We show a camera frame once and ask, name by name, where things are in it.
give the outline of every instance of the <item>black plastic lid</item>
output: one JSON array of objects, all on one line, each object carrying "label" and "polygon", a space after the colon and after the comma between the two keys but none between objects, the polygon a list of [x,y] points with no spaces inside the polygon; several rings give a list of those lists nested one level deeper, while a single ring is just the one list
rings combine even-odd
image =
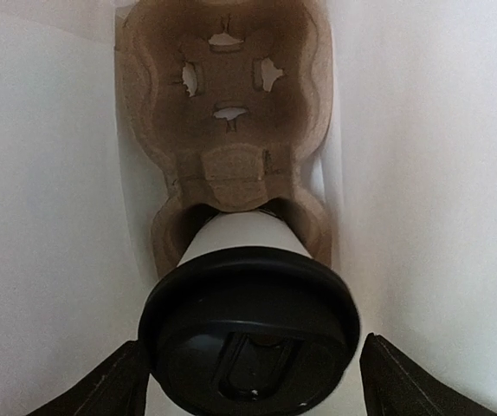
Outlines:
[{"label": "black plastic lid", "polygon": [[295,415],[323,401],[356,353],[341,279],[289,251],[221,250],[172,271],[139,325],[165,393],[197,415]]}]

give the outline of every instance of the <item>black lid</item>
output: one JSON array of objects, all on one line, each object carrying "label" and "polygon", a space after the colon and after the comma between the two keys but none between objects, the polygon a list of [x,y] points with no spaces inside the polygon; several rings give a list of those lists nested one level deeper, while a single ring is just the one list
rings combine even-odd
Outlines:
[{"label": "black lid", "polygon": [[197,415],[295,415],[339,384],[358,312],[341,279],[289,251],[221,250],[152,292],[139,339],[165,393]]}]

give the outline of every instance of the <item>cardboard cup holder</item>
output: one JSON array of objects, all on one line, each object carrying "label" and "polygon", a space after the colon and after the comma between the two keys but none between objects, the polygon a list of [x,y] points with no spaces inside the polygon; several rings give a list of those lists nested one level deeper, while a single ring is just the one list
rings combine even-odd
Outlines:
[{"label": "cardboard cup holder", "polygon": [[174,269],[214,213],[261,207],[331,262],[328,216],[301,166],[326,136],[332,39],[319,0],[141,0],[117,30],[137,140],[166,176],[152,241]]}]

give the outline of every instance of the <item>white surface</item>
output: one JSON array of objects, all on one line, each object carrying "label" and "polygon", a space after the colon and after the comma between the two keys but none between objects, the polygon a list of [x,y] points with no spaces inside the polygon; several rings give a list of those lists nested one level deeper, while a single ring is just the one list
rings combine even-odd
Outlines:
[{"label": "white surface", "polygon": [[238,247],[272,247],[310,257],[291,229],[263,212],[222,214],[209,221],[195,236],[179,264],[212,251]]},{"label": "white surface", "polygon": [[[0,416],[134,336],[153,285],[143,223],[164,189],[116,139],[112,39],[46,26],[80,10],[106,27],[106,5],[33,3],[52,20],[0,14]],[[336,267],[365,330],[497,411],[497,2],[329,4]],[[363,416],[359,384],[353,366],[312,415]],[[181,413],[154,385],[149,397],[148,415]]]}]

